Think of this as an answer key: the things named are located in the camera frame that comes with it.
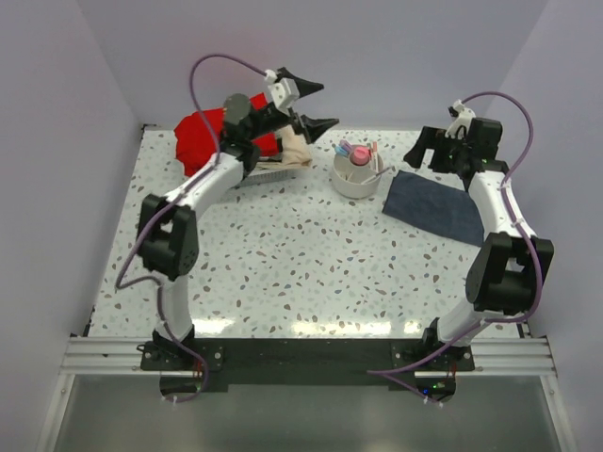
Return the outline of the peach cap white marker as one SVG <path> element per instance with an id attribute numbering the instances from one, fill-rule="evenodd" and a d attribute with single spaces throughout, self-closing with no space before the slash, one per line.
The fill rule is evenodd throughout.
<path id="1" fill-rule="evenodd" d="M 372 162 L 372 155 L 374 153 L 378 152 L 378 144 L 377 141 L 372 141 L 371 146 L 370 146 L 370 150 L 371 150 L 371 162 Z"/>

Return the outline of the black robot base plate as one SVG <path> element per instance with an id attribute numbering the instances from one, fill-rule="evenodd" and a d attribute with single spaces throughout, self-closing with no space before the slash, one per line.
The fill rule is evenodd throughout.
<path id="1" fill-rule="evenodd" d="M 475 368 L 468 347 L 447 350 L 418 367 L 432 372 L 416 378 L 404 372 L 420 358 L 416 339 L 209 339 L 192 338 L 191 354 L 159 338 L 137 347 L 140 369 L 160 373 L 162 395 L 225 393 L 233 385 L 370 386 L 394 382 L 375 376 L 377 370 L 396 369 L 405 383 L 427 395 L 452 396 L 454 375 Z"/>

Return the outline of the pink purple correction tape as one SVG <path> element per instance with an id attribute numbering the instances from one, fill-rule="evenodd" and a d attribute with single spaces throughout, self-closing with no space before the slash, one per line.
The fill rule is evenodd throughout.
<path id="1" fill-rule="evenodd" d="M 345 139 L 341 139 L 336 146 L 345 149 L 349 154 L 353 152 L 353 146 Z"/>

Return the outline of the blue white eraser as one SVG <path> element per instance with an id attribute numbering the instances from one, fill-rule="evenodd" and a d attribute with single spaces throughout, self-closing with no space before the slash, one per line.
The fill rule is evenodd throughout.
<path id="1" fill-rule="evenodd" d="M 339 146 L 336 146 L 334 148 L 334 150 L 335 150 L 335 153 L 337 155 L 341 155 L 341 156 L 344 156 L 344 157 L 348 157 L 349 156 L 349 153 L 345 149 L 343 149 L 343 148 L 341 148 Z"/>

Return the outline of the clear pen case pink cap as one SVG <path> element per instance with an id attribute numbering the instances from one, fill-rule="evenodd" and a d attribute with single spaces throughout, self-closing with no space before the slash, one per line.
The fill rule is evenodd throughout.
<path id="1" fill-rule="evenodd" d="M 350 152 L 349 160 L 353 165 L 363 167 L 371 160 L 371 150 L 366 146 L 356 146 Z"/>

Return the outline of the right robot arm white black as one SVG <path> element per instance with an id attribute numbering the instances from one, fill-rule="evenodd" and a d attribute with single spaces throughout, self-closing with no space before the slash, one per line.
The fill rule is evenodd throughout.
<path id="1" fill-rule="evenodd" d="M 420 360 L 432 370 L 442 369 L 453 352 L 468 347 L 488 326 L 526 320 L 542 296 L 554 246 L 538 237 L 521 216 L 509 167 L 497 159 L 502 135 L 499 121 L 484 118 L 450 131 L 425 126 L 404 156 L 417 169 L 426 151 L 432 151 L 430 170 L 453 173 L 462 180 L 484 230 L 484 241 L 465 278 L 464 300 L 435 318 L 419 342 Z"/>

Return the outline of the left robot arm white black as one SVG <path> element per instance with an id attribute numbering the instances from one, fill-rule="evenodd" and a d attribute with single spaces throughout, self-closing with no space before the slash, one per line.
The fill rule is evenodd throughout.
<path id="1" fill-rule="evenodd" d="M 336 119 L 311 119 L 294 111 L 300 99 L 323 90 L 282 67 L 267 70 L 268 102 L 256 107 L 236 93 L 223 103 L 218 150 L 189 180 L 163 196 L 149 195 L 141 205 L 137 254 L 157 286 L 158 324 L 153 340 L 174 369 L 189 367 L 195 358 L 194 326 L 188 310 L 188 274 L 200 254 L 198 222 L 226 191 L 240 185 L 255 169 L 261 151 L 255 141 L 291 127 L 312 144 Z"/>

